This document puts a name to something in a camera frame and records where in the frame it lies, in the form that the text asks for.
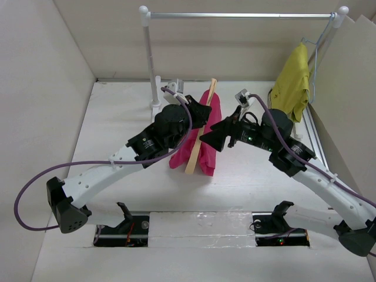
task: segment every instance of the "wire hanger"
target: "wire hanger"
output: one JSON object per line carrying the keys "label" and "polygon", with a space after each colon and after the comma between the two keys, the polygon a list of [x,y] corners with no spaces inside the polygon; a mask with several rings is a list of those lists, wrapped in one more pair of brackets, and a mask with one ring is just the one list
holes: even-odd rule
{"label": "wire hanger", "polygon": [[313,45],[316,45],[315,47],[315,64],[314,64],[314,70],[313,70],[313,81],[312,81],[312,87],[313,87],[313,96],[312,96],[312,100],[309,101],[310,104],[312,104],[314,101],[315,101],[315,98],[316,98],[316,89],[315,89],[315,83],[316,83],[316,74],[317,74],[317,51],[318,51],[318,47],[320,46],[320,43],[321,43],[321,40],[325,34],[325,32],[327,31],[330,23],[332,23],[333,19],[335,18],[335,13],[331,13],[331,16],[329,18],[329,21],[328,21],[328,24],[327,26],[325,27],[324,31],[322,32],[322,34],[318,37],[318,40],[317,42],[312,42],[308,39],[306,39],[305,37],[303,37],[301,39],[300,42],[304,42],[304,43],[311,43]]}

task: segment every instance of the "wooden stick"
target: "wooden stick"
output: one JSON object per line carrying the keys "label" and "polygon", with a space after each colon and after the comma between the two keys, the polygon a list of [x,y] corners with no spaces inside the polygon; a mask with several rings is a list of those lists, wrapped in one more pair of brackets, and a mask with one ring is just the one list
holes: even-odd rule
{"label": "wooden stick", "polygon": [[[207,101],[206,101],[206,106],[210,106],[210,103],[212,102],[214,90],[216,89],[217,86],[217,80],[212,78],[211,79],[211,84],[210,84],[210,89],[209,89],[209,95],[207,96]],[[196,167],[197,159],[199,157],[200,153],[200,147],[201,147],[201,140],[200,136],[204,134],[205,126],[201,127],[199,129],[199,132],[197,134],[196,141],[194,143],[192,152],[190,154],[188,164],[186,167],[186,174],[193,174],[194,168]]]}

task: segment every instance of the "white tabletop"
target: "white tabletop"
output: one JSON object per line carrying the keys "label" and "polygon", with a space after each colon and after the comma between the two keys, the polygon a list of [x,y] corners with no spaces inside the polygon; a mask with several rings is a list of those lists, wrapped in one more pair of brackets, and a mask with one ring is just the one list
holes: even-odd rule
{"label": "white tabletop", "polygon": [[[184,94],[199,100],[209,84],[187,82]],[[219,82],[216,93],[222,116],[234,112],[234,95],[243,88],[266,101],[272,85]],[[150,123],[149,103],[149,83],[96,83],[73,160],[107,159]],[[257,102],[250,110],[261,118]],[[308,133],[303,136],[303,143],[309,145]],[[93,214],[121,215],[115,203],[124,202],[131,211],[236,213],[271,211],[281,201],[289,200],[307,208],[327,209],[327,204],[308,188],[275,169],[268,155],[238,142],[217,154],[213,177],[205,176],[199,167],[194,175],[186,175],[184,165],[172,170],[168,160],[162,160],[113,184],[92,199],[88,208]],[[73,167],[69,175],[86,168]],[[310,248],[211,248],[202,240],[192,244],[190,239],[184,246],[164,241],[163,245],[129,249],[92,247],[94,229],[86,225],[71,234],[47,231],[33,281],[373,281],[366,258],[312,232]]]}

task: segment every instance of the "yellow cloth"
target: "yellow cloth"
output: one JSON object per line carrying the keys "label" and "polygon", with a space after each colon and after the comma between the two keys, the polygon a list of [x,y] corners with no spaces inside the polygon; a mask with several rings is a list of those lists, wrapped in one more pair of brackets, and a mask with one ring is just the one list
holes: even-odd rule
{"label": "yellow cloth", "polygon": [[309,79],[307,47],[300,43],[285,63],[270,93],[272,109],[280,109],[293,122],[300,122],[308,105]]}

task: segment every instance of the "pink towel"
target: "pink towel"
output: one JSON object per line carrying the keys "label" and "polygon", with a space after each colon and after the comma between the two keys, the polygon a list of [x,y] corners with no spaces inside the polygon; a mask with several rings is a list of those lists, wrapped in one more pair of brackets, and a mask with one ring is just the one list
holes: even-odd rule
{"label": "pink towel", "polygon": [[[206,105],[208,95],[209,90],[206,90],[200,99],[201,104]],[[212,110],[209,116],[209,120],[207,121],[207,125],[205,126],[204,134],[212,131],[210,127],[222,120],[220,101],[216,93],[213,94],[210,106]],[[177,151],[175,155],[171,157],[170,167],[172,169],[177,168],[184,162],[188,162],[194,143],[196,142],[198,132],[199,129],[192,130],[187,142]],[[198,162],[200,163],[200,167],[203,173],[205,173],[206,175],[214,175],[214,169],[216,168],[216,153],[217,151],[210,147],[208,144],[205,144],[203,142],[201,143]]]}

